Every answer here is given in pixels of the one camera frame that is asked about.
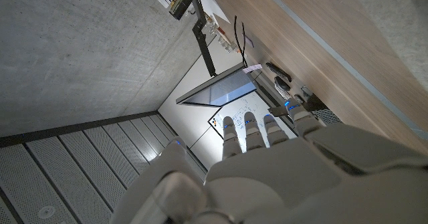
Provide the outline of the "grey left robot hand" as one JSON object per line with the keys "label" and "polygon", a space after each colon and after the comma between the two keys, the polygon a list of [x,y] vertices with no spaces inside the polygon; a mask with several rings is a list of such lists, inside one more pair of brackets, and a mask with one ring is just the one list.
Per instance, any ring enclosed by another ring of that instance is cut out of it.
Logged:
{"label": "grey left robot hand", "polygon": [[346,124],[322,125],[295,99],[274,117],[245,113],[247,148],[230,117],[223,156],[204,179],[172,139],[128,188],[113,223],[426,223],[427,156]]}

